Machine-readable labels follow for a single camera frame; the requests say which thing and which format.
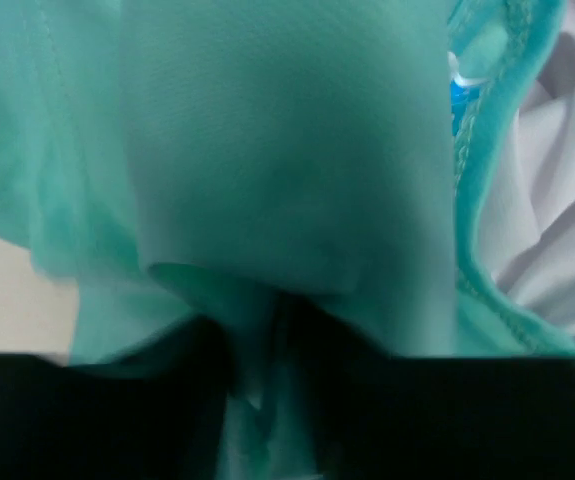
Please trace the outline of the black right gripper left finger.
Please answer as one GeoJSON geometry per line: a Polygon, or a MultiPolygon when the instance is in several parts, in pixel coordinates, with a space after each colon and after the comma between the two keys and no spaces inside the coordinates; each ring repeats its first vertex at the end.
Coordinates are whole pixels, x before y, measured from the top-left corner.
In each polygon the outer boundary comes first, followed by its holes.
{"type": "Polygon", "coordinates": [[[207,319],[103,364],[0,354],[0,479],[211,479],[230,373],[207,319]]]}

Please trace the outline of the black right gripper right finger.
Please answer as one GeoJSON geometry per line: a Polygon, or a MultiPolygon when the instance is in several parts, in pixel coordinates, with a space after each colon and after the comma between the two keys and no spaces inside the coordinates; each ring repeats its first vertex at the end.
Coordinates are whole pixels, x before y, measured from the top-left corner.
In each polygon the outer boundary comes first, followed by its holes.
{"type": "Polygon", "coordinates": [[[575,479],[575,359],[389,356],[302,299],[276,333],[328,479],[575,479]]]}

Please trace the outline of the teal t shirt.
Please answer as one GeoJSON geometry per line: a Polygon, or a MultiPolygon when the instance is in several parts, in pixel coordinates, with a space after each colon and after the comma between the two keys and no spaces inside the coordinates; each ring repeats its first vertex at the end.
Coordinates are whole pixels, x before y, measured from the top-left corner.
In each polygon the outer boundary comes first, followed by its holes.
{"type": "Polygon", "coordinates": [[[475,254],[560,1],[0,1],[0,226],[225,323],[278,295],[399,357],[569,357],[475,254]]]}

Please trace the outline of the white t shirt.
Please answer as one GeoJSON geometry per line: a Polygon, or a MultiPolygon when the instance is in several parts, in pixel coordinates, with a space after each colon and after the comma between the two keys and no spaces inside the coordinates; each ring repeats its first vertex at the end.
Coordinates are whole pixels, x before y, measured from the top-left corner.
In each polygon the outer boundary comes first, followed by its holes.
{"type": "Polygon", "coordinates": [[[575,338],[575,1],[507,134],[479,250],[514,303],[575,338]]]}

